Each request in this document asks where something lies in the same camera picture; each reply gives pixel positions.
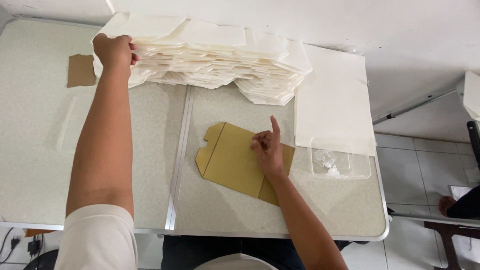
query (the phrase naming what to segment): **cardboard piece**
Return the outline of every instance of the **cardboard piece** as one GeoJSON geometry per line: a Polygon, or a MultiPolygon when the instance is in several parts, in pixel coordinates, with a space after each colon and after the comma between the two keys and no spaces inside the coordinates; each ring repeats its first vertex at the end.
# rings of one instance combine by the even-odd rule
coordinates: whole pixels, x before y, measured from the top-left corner
{"type": "MultiPolygon", "coordinates": [[[[198,150],[195,163],[203,178],[278,206],[275,191],[250,149],[254,135],[226,122],[213,125],[204,137],[207,146],[198,150]]],[[[282,145],[283,168],[288,175],[295,148],[282,145]]]]}
{"type": "Polygon", "coordinates": [[[94,86],[93,55],[72,55],[68,61],[67,88],[75,86],[94,86]]]}

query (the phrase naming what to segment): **hand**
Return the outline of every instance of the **hand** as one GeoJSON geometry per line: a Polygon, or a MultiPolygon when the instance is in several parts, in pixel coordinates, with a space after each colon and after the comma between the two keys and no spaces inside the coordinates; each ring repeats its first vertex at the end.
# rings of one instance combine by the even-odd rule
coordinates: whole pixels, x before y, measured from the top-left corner
{"type": "Polygon", "coordinates": [[[131,36],[108,38],[107,35],[100,33],[93,39],[93,49],[104,68],[130,70],[130,65],[135,65],[140,59],[138,55],[132,53],[136,45],[130,43],[131,41],[131,36]]]}
{"type": "Polygon", "coordinates": [[[260,170],[268,177],[283,176],[283,158],[282,144],[280,143],[280,128],[275,117],[270,116],[273,132],[267,130],[255,134],[252,137],[251,149],[255,151],[257,156],[257,164],[260,170]]]}

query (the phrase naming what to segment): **metal rod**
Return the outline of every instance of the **metal rod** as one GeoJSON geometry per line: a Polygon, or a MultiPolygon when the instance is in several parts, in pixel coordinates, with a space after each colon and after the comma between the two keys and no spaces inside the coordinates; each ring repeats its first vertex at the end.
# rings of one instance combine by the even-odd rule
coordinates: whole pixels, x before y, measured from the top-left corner
{"type": "Polygon", "coordinates": [[[423,105],[425,105],[425,104],[434,102],[434,101],[439,100],[439,99],[441,99],[441,98],[444,98],[444,97],[446,97],[446,96],[448,96],[448,95],[450,95],[450,94],[453,94],[453,93],[455,93],[455,92],[456,92],[456,87],[449,89],[446,93],[445,93],[445,92],[442,92],[442,93],[435,94],[435,95],[429,95],[427,99],[424,99],[424,100],[422,100],[422,101],[420,101],[420,102],[417,102],[417,103],[415,103],[415,104],[413,104],[413,105],[410,105],[410,106],[408,106],[408,107],[406,107],[406,108],[403,108],[403,109],[397,110],[397,111],[395,111],[395,112],[392,112],[392,113],[390,113],[390,114],[387,115],[387,116],[384,116],[384,117],[382,117],[382,118],[380,118],[380,119],[377,119],[377,120],[373,121],[373,125],[376,125],[376,124],[381,123],[381,122],[383,122],[383,121],[386,121],[386,120],[388,120],[388,119],[395,118],[395,117],[397,117],[397,116],[400,115],[400,114],[404,114],[404,113],[406,113],[406,112],[408,112],[408,111],[411,111],[411,110],[416,109],[416,108],[418,108],[418,107],[420,107],[420,106],[423,106],[423,105]]]}
{"type": "Polygon", "coordinates": [[[436,223],[452,224],[452,225],[463,225],[468,227],[480,228],[480,221],[478,220],[466,220],[466,219],[454,219],[454,218],[444,218],[444,217],[432,217],[432,216],[423,216],[416,214],[404,214],[404,213],[391,213],[392,217],[401,217],[417,221],[431,221],[436,223]]]}

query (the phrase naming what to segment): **paper stack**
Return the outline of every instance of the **paper stack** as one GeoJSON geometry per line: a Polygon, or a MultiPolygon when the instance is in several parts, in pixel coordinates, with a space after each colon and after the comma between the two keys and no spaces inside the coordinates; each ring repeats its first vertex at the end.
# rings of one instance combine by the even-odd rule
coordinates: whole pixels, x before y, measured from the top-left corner
{"type": "MultiPolygon", "coordinates": [[[[129,87],[144,81],[215,89],[231,82],[255,104],[285,105],[312,71],[303,44],[240,26],[182,17],[117,13],[100,30],[130,35],[140,61],[129,87]]],[[[95,74],[102,66],[95,57],[95,74]]]]}

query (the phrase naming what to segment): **clear plastic box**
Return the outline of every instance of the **clear plastic box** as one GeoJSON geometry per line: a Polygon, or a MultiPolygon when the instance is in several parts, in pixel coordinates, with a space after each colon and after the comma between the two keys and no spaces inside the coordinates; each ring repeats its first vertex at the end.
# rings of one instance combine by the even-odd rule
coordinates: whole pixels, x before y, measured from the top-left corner
{"type": "Polygon", "coordinates": [[[312,138],[307,147],[312,174],[324,179],[368,179],[372,175],[370,157],[353,154],[349,145],[325,144],[312,138]]]}
{"type": "Polygon", "coordinates": [[[93,97],[94,93],[82,93],[73,97],[57,141],[58,152],[75,153],[93,97]]]}

